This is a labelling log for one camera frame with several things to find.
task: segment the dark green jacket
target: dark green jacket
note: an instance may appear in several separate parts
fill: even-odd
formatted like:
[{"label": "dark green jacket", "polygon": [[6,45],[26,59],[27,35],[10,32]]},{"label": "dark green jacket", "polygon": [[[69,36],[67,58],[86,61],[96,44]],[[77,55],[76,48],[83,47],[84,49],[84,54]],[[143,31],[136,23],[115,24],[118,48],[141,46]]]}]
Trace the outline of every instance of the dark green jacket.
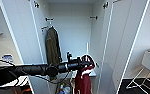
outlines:
[{"label": "dark green jacket", "polygon": [[61,53],[59,47],[58,34],[53,28],[48,29],[45,40],[47,62],[50,65],[57,65],[61,62]]}]

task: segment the white wardrobe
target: white wardrobe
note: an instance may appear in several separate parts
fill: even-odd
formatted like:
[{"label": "white wardrobe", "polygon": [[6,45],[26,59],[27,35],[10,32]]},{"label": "white wardrobe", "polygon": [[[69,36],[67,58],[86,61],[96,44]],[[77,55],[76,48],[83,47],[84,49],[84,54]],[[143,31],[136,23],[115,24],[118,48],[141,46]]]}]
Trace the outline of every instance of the white wardrobe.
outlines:
[{"label": "white wardrobe", "polygon": [[[147,1],[0,0],[0,8],[21,63],[47,63],[45,37],[53,26],[58,32],[63,61],[67,61],[67,51],[72,58],[88,53],[94,59],[92,93],[116,94]],[[56,90],[56,85],[35,77],[29,77],[29,83],[34,94],[54,94]]]}]

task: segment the white chair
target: white chair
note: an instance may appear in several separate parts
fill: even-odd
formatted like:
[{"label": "white chair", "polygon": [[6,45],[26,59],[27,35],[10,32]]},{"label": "white chair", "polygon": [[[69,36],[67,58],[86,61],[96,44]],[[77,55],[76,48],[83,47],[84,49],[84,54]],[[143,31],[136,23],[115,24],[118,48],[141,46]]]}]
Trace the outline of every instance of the white chair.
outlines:
[{"label": "white chair", "polygon": [[129,88],[134,88],[134,87],[139,87],[141,90],[143,90],[143,92],[145,92],[146,94],[148,94],[148,92],[146,90],[144,90],[142,88],[142,86],[145,86],[146,88],[148,88],[150,90],[150,87],[147,86],[145,84],[145,81],[148,80],[150,82],[150,79],[148,79],[148,75],[146,76],[146,78],[144,78],[143,82],[141,84],[138,84],[137,82],[135,82],[135,79],[141,74],[141,72],[147,68],[149,71],[150,71],[150,51],[146,51],[145,54],[144,54],[144,57],[143,57],[143,60],[142,60],[142,65],[144,66],[144,68],[142,68],[140,70],[140,72],[133,78],[133,80],[129,83],[129,85],[126,87],[126,89],[129,89]]}]

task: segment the hanging jacket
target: hanging jacket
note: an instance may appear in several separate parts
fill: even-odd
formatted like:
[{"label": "hanging jacket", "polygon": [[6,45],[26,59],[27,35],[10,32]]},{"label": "hanging jacket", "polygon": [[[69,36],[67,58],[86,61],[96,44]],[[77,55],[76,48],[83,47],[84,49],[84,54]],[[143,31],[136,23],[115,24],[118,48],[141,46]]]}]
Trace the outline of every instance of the hanging jacket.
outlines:
[{"label": "hanging jacket", "polygon": [[91,73],[91,69],[93,69],[95,65],[92,58],[89,55],[84,55],[82,57],[82,61],[88,61],[88,59],[90,62],[92,62],[92,65],[77,71],[75,77],[75,94],[92,94],[89,74]]},{"label": "hanging jacket", "polygon": [[48,29],[45,42],[48,64],[58,65],[62,61],[62,59],[59,47],[58,34],[53,26]]}]

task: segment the floor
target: floor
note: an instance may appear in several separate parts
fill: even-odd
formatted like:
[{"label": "floor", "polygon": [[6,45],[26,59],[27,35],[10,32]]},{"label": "floor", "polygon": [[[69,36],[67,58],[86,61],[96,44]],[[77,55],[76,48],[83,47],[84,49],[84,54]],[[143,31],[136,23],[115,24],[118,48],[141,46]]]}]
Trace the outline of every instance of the floor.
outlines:
[{"label": "floor", "polygon": [[[142,83],[143,79],[136,79],[137,83]],[[131,88],[131,89],[126,89],[126,86],[131,82],[130,79],[124,79],[122,81],[122,85],[120,87],[119,93],[118,94],[145,94],[139,87]],[[146,81],[145,84],[150,87],[150,82]],[[145,89],[148,94],[150,94],[150,90],[147,89],[145,86],[143,86],[143,89]]]}]

